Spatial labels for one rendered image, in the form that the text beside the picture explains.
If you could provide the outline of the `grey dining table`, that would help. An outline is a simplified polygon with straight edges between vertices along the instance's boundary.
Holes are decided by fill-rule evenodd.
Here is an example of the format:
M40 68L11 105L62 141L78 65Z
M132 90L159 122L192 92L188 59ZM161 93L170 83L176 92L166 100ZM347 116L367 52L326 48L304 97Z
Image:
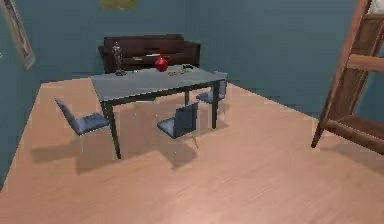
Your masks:
M188 94L189 91L214 86L214 97L211 109L212 128L217 126L218 90L220 76L211 72L194 68L192 72L169 76L166 72L150 69L138 72L128 71L124 76L114 73L94 75L91 81L101 105L103 115L110 124L116 157L121 158L119 139L116 129L113 107L136 102L144 98L157 98L177 93Z

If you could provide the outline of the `blue chair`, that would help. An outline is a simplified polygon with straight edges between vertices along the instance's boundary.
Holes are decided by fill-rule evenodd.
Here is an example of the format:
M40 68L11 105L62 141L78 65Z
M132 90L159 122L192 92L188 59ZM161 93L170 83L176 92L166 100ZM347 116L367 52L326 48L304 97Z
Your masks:
M222 111L225 112L225 109L224 109L225 103L223 102L223 100L225 99L226 93L227 93L228 74L226 72L221 72L221 71L213 71L213 74L221 77L221 80L219 81L218 102L223 107ZM199 93L196 96L196 99L206 104L212 104L213 97L214 97L214 86L211 85L209 91Z
M55 102L73 132L80 139L81 151L85 149L83 141L84 135L109 126L109 121L100 113L93 113L76 118L62 100L55 98Z
M193 134L197 129L197 111L197 102L177 108L174 117L159 121L157 127L172 139L190 134L196 148L199 148L196 137Z

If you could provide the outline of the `small dark green object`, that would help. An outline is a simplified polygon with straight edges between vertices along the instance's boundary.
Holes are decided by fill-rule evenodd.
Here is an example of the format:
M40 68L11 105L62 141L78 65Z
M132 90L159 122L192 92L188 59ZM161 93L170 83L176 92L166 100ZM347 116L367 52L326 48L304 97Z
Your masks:
M194 70L194 67L190 64L174 65L167 70L167 74L169 76L176 76L176 75L192 72L193 70Z

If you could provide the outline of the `red vase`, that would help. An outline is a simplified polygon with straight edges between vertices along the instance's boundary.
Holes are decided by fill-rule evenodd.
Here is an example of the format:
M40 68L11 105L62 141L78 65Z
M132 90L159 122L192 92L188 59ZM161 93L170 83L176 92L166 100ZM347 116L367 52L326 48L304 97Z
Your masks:
M165 72L168 69L168 61L162 52L159 53L157 60L155 61L155 68L159 72Z

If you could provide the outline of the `dark brown sofa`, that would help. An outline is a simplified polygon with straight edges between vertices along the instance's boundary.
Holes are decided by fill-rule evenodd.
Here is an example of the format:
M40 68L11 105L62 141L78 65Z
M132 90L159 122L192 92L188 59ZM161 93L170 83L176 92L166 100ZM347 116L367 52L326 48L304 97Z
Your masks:
M105 37L98 47L105 73L116 71L115 44L121 49L124 70L154 68L160 53L169 65L200 65L201 44L187 41L181 34Z

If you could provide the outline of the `dark metal statue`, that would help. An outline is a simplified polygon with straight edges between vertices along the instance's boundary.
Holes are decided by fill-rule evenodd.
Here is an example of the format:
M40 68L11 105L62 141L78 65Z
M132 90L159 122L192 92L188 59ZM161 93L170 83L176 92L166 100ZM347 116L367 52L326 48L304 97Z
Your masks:
M124 76L126 74L126 71L122 68L122 51L118 41L114 42L112 51L113 51L115 63L116 63L115 74L117 76Z

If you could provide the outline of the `brown wooden ladder shelf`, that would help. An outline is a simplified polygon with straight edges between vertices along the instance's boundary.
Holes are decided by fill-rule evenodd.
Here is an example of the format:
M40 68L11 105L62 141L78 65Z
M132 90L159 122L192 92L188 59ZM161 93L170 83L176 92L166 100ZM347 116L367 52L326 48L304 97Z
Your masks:
M384 13L374 0L359 0L311 146L324 131L384 155L384 124L355 113L369 75L384 73Z

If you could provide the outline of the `white item on shelf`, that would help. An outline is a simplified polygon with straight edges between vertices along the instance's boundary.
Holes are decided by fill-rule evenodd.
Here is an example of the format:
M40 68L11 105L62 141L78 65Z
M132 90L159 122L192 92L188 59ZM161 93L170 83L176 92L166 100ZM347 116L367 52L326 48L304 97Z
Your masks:
M372 0L368 9L369 14L384 14L384 0Z

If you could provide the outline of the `yellow green wall picture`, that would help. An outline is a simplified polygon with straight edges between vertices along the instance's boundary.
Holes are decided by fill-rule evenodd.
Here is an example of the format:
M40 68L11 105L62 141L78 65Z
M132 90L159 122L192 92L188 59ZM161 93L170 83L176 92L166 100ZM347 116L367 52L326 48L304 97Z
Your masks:
M136 0L100 0L100 5L105 9L134 9Z

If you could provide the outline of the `framed wall picture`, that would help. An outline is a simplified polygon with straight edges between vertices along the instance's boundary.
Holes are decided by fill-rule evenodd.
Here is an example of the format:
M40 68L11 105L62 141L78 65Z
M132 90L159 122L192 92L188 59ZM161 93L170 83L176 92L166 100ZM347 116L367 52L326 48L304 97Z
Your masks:
M35 63L36 57L32 50L29 38L23 25L21 16L16 8L14 0L0 0L0 8L4 13L10 29L17 52L20 55L22 65L28 71Z

